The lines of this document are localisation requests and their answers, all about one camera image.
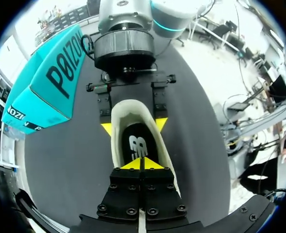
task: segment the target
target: shoe insole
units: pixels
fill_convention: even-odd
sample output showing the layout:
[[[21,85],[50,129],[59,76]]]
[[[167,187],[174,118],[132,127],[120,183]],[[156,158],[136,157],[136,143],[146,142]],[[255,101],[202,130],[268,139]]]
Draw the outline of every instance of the shoe insole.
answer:
[[[159,162],[155,139],[148,127],[142,123],[130,125],[124,130],[122,151],[125,165],[145,156],[156,163]]]

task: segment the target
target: yellow tape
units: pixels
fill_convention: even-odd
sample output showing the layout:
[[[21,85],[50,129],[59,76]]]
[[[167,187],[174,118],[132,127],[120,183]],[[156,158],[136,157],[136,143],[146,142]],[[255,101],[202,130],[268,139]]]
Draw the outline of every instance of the yellow tape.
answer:
[[[164,167],[160,166],[159,164],[155,163],[149,158],[144,157],[144,169],[150,169],[150,168],[163,169]]]
[[[167,121],[167,119],[168,119],[168,118],[159,118],[159,119],[156,119],[156,125],[157,125],[159,131],[162,130],[164,124],[165,124],[166,121]]]
[[[121,167],[121,169],[130,169],[130,168],[140,170],[140,158],[137,158],[137,159],[133,160],[132,162]]]
[[[105,129],[106,132],[108,132],[108,134],[110,136],[112,136],[112,124],[111,123],[103,123],[101,124],[103,126],[103,128]]]

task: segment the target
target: black pants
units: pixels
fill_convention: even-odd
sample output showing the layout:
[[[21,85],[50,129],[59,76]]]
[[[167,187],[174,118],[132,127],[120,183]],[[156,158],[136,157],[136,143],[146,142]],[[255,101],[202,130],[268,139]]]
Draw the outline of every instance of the black pants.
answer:
[[[267,161],[264,173],[262,174],[265,163],[266,162],[248,167],[240,176],[241,178],[240,184],[254,194],[263,195],[265,190],[272,191],[276,189],[278,158],[274,158]],[[258,175],[258,176],[263,175],[267,176],[268,178],[263,179],[261,181],[253,180],[248,178],[248,176],[251,175]]]

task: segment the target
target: shoe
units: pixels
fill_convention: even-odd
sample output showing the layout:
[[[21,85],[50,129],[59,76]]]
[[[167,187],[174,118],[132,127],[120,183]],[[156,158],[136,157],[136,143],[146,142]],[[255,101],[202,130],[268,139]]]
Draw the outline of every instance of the shoe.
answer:
[[[123,100],[111,112],[111,152],[114,167],[122,167],[137,158],[147,157],[155,163],[175,171],[148,108],[138,100]]]

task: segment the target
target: black work surface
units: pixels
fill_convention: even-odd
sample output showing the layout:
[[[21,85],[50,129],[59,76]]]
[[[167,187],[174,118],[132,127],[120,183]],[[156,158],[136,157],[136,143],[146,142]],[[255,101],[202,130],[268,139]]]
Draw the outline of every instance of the black work surface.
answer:
[[[157,53],[166,43],[155,39]],[[187,218],[206,226],[227,216],[229,209],[230,176],[220,127],[203,88],[173,46],[156,63],[177,79],[166,88],[169,118],[161,133],[188,207]],[[73,118],[26,137],[25,164],[33,200],[39,211],[67,227],[79,224],[79,214],[97,217],[113,169],[111,140],[100,125],[97,96],[85,88],[87,83],[98,83],[100,74],[86,57]],[[114,87],[111,97],[113,105],[140,100],[152,112],[150,84]]]

